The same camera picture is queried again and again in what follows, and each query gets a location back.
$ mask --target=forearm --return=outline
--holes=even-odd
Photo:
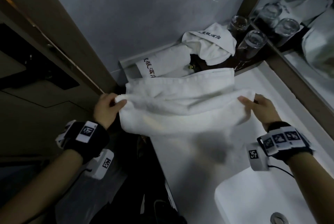
[[[299,153],[288,165],[318,224],[334,220],[334,179],[309,153]]]
[[[81,165],[80,154],[65,150],[0,209],[0,223],[21,224],[42,212],[60,197]]]

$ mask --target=hand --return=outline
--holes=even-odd
[[[268,131],[268,127],[271,123],[282,121],[273,103],[262,95],[255,94],[254,101],[257,101],[258,104],[244,96],[238,97],[238,100],[246,109],[253,110],[254,115],[262,123],[265,131]]]
[[[102,94],[94,108],[94,120],[101,124],[106,130],[115,121],[117,113],[125,106],[126,100],[115,104],[117,94]]]

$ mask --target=sink drain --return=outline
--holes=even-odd
[[[288,219],[281,213],[273,213],[270,217],[271,224],[289,224]]]

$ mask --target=sink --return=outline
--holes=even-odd
[[[226,224],[270,223],[274,213],[290,224],[316,224],[294,178],[280,170],[249,167],[223,181],[214,198]]]

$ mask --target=glass cup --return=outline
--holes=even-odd
[[[232,36],[237,40],[240,34],[247,31],[249,25],[250,25],[250,21],[248,18],[245,18],[243,16],[234,15],[231,19],[231,23],[228,26],[228,30],[230,31]]]
[[[277,3],[267,3],[254,20],[254,24],[268,34],[278,24],[279,16],[282,14],[282,7]]]
[[[248,32],[236,49],[236,59],[240,62],[249,62],[267,43],[267,40],[266,35],[261,31],[253,30]]]
[[[300,29],[300,24],[292,18],[283,18],[269,35],[276,47],[284,45]]]

